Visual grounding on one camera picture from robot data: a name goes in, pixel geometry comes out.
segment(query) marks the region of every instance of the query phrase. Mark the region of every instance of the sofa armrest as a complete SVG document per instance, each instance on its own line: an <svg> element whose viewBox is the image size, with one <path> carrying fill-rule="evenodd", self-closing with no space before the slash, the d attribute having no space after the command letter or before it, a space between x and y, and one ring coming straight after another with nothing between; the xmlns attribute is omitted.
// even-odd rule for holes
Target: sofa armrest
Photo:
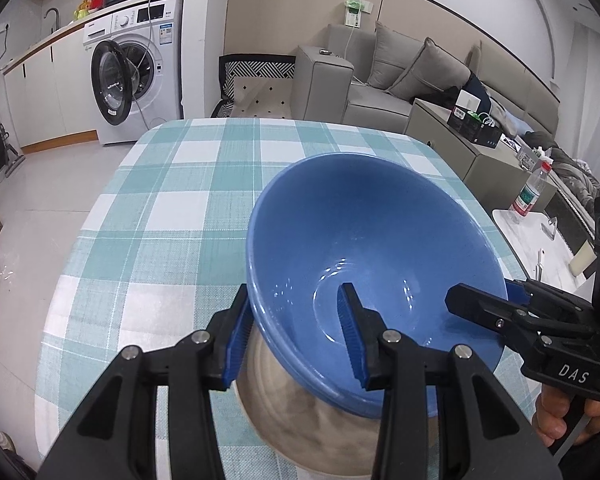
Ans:
<svg viewBox="0 0 600 480"><path fill-rule="evenodd" d="M320 47L299 46L291 90L291 117L340 124L344 117L353 65Z"/></svg>

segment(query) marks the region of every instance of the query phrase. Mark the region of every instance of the faucet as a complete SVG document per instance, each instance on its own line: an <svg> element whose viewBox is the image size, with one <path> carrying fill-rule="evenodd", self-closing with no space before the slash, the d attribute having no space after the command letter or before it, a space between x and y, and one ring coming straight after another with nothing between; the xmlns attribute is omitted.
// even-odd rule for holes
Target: faucet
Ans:
<svg viewBox="0 0 600 480"><path fill-rule="evenodd" d="M58 12L58 9L56 9L55 7L51 7L50 9L47 9L43 18L46 18L48 13L50 13L52 10L54 10L56 12L56 30L58 30L60 28L60 13ZM54 33L53 27L51 27L51 33L52 34Z"/></svg>

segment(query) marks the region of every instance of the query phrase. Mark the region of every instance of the white curtain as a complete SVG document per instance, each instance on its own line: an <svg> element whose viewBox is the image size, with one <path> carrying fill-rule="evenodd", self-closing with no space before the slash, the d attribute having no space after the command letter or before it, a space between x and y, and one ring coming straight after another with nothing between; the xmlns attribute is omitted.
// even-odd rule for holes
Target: white curtain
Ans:
<svg viewBox="0 0 600 480"><path fill-rule="evenodd" d="M560 85L556 142L586 160L600 181L600 34L576 23L566 76Z"/></svg>

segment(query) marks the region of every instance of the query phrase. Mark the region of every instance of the black and white patterned fabric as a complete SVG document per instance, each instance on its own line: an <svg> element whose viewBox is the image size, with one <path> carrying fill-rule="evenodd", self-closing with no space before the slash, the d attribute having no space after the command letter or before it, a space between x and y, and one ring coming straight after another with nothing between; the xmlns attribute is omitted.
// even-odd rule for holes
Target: black and white patterned fabric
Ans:
<svg viewBox="0 0 600 480"><path fill-rule="evenodd" d="M296 56L279 54L228 54L219 58L222 100L212 117L229 117L234 108L235 77L273 77L293 79Z"/></svg>

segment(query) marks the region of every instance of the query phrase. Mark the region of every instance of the blue bowl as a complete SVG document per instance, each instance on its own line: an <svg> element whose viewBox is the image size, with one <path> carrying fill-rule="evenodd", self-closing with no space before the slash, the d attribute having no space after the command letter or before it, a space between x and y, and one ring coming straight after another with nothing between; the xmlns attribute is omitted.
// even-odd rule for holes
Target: blue bowl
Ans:
<svg viewBox="0 0 600 480"><path fill-rule="evenodd" d="M246 256L254 318L270 350L305 389L349 413L379 418L383 392L366 392L353 377L336 307L343 282L420 345L468 344L491 370L502 355L493 332L445 306L461 282L507 297L486 236L446 192L394 162L328 153L285 168L251 213ZM436 415L432 392L428 409Z"/></svg>

